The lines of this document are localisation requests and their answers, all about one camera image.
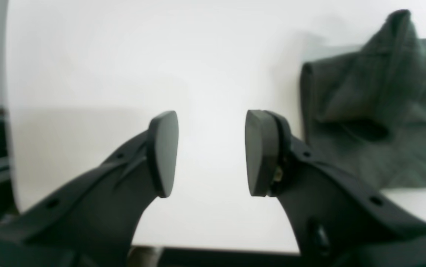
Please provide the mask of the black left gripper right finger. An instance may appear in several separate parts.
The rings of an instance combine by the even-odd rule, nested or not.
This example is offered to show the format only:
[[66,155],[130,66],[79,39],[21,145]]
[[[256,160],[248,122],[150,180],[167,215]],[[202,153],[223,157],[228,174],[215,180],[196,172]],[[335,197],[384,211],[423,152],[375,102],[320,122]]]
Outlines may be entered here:
[[281,115],[245,120],[251,196],[275,197],[306,267],[426,267],[426,222],[326,163]]

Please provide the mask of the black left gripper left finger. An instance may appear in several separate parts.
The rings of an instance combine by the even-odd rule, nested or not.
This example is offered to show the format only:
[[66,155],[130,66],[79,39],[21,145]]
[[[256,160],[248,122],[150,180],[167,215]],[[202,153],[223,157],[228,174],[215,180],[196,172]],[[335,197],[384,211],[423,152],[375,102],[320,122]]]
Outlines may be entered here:
[[154,117],[102,164],[0,226],[0,267],[125,267],[143,212],[170,196],[179,121]]

